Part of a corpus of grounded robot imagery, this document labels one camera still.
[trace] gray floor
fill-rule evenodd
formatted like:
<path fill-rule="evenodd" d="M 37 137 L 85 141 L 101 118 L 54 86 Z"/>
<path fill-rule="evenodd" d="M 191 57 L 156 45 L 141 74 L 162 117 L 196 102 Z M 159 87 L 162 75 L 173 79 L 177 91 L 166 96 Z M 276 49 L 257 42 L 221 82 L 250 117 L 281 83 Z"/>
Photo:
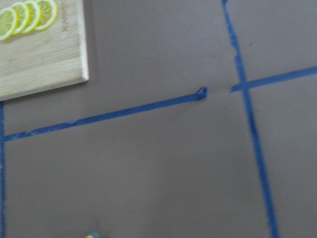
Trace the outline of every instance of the gray floor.
<path fill-rule="evenodd" d="M 249 81 L 316 66 L 314 0 L 229 0 Z M 4 103 L 7 237 L 269 238 L 220 0 L 85 1 L 91 79 Z M 317 76 L 250 90 L 281 238 L 317 236 Z"/>

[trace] blue painter's tape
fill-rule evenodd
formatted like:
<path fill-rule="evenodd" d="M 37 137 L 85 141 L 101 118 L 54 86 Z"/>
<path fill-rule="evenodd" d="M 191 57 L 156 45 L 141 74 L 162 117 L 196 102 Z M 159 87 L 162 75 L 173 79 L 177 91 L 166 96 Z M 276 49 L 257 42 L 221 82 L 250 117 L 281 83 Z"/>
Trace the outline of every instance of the blue painter's tape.
<path fill-rule="evenodd" d="M 251 88 L 261 87 L 261 86 L 265 86 L 265 85 L 273 84 L 273 83 L 284 82 L 284 81 L 288 81 L 288 80 L 292 80 L 292 79 L 296 79 L 300 77 L 305 77 L 309 75 L 314 75 L 314 74 L 317 74 L 317 66 L 257 79 L 254 81 L 246 82 L 244 83 L 244 85 L 242 83 L 239 83 L 233 86 L 230 92 L 233 93 L 233 92 L 240 91 L 242 90 L 243 87 L 247 89 L 251 89 Z"/>
<path fill-rule="evenodd" d="M 6 217 L 5 217 L 5 152 L 4 152 L 4 110 L 3 102 L 0 102 L 0 165 L 1 165 L 1 238 L 5 238 Z"/>
<path fill-rule="evenodd" d="M 45 134 L 45 133 L 49 133 L 52 131 L 63 130 L 63 129 L 74 127 L 74 126 L 86 125 L 86 124 L 90 124 L 90 123 L 94 123 L 94 122 L 98 122 L 98 121 L 123 117 L 123 116 L 131 115 L 131 114 L 146 112 L 146 111 L 164 108 L 164 107 L 170 107 L 173 105 L 187 103 L 187 102 L 191 102 L 191 101 L 202 100 L 207 95 L 208 95 L 208 88 L 202 87 L 196 93 L 191 94 L 191 95 L 173 98 L 173 99 L 168 99 L 168 100 L 160 101 L 160 102 L 156 102 L 156 103 L 145 104 L 142 106 L 124 109 L 124 110 L 120 110 L 120 111 L 116 111 L 116 112 L 112 112 L 112 113 L 106 113 L 106 114 L 101 114 L 101 115 L 97 115 L 97 116 L 93 116 L 93 117 L 83 118 L 83 119 L 79 119 L 75 122 L 65 122 L 65 123 L 61 123 L 61 124 L 56 124 L 56 125 L 38 128 L 38 129 L 29 131 L 29 132 L 25 131 L 25 132 L 12 134 L 12 135 L 7 135 L 4 137 L 4 140 L 7 142 L 7 141 L 12 141 L 12 140 L 22 139 L 22 138 L 30 137 L 33 135 Z"/>
<path fill-rule="evenodd" d="M 256 161 L 257 161 L 257 165 L 258 165 L 258 171 L 259 171 L 259 176 L 260 176 L 260 180 L 261 180 L 261 187 L 262 187 L 264 203 L 265 203 L 265 207 L 266 207 L 266 213 L 267 213 L 267 217 L 268 217 L 269 224 L 270 224 L 271 236 L 272 236 L 272 238 L 279 238 L 280 237 L 279 230 L 278 230 L 277 220 L 275 218 L 273 199 L 272 199 L 272 195 L 271 195 L 270 188 L 269 188 L 268 176 L 267 176 L 267 172 L 266 172 L 266 166 L 265 166 L 265 162 L 264 162 L 264 156 L 263 156 L 263 152 L 262 152 L 260 136 L 259 136 L 259 133 L 257 130 L 256 122 L 255 122 L 253 105 L 252 105 L 252 100 L 251 100 L 251 96 L 249 93 L 249 89 L 247 87 L 245 87 L 245 85 L 247 84 L 247 77 L 245 74 L 245 68 L 243 65 L 243 60 L 242 60 L 242 56 L 241 56 L 240 47 L 238 44 L 237 35 L 234 31 L 233 24 L 232 24 L 230 16 L 229 16 L 227 2 L 228 2 L 228 0 L 222 0 L 222 5 L 223 5 L 223 9 L 224 9 L 224 14 L 225 14 L 225 19 L 226 19 L 228 31 L 230 34 L 231 44 L 232 44 L 233 48 L 236 50 L 235 62 L 236 62 L 236 67 L 237 67 L 237 71 L 239 74 L 242 96 L 243 96 L 243 100 L 244 100 L 244 105 L 245 105 L 245 110 L 247 113 L 247 119 L 248 119 L 248 124 L 249 124 L 249 128 L 250 128 L 250 134 L 251 134 L 251 138 L 252 138 L 253 148 L 254 148 Z"/>

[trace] bamboo cutting board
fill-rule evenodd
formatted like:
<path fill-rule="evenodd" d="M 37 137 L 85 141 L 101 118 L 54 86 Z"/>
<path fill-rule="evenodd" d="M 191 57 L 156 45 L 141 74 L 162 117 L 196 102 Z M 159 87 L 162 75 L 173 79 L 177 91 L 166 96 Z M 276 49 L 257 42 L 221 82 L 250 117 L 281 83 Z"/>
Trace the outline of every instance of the bamboo cutting board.
<path fill-rule="evenodd" d="M 17 0 L 0 0 L 0 9 Z M 0 101 L 88 80 L 83 0 L 55 0 L 44 31 L 0 42 Z"/>

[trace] yellow object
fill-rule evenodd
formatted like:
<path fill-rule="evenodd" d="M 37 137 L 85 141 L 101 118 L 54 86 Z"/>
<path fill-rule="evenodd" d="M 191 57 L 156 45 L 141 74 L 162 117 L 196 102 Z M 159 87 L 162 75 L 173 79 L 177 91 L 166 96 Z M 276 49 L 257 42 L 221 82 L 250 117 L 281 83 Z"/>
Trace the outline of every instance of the yellow object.
<path fill-rule="evenodd" d="M 0 41 L 5 41 L 13 34 L 17 24 L 17 16 L 11 7 L 0 11 Z"/>
<path fill-rule="evenodd" d="M 29 22 L 29 10 L 25 3 L 16 2 L 11 6 L 17 15 L 17 24 L 13 32 L 14 35 L 20 34 Z"/>
<path fill-rule="evenodd" d="M 39 24 L 41 12 L 40 8 L 36 2 L 28 0 L 24 2 L 29 10 L 29 22 L 26 28 L 22 31 L 22 33 L 29 33 L 35 29 L 35 27 Z"/>
<path fill-rule="evenodd" d="M 57 16 L 57 5 L 54 0 L 36 0 L 41 10 L 40 22 L 35 30 L 42 31 L 50 27 Z"/>

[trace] small blue object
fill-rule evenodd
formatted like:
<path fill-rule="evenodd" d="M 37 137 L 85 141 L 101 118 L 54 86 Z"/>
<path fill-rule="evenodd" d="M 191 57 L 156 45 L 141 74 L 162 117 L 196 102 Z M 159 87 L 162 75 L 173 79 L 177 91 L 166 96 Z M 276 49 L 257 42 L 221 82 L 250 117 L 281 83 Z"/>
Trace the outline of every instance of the small blue object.
<path fill-rule="evenodd" d="M 94 232 L 90 234 L 91 236 L 93 236 L 94 238 L 100 238 L 99 234 Z"/>

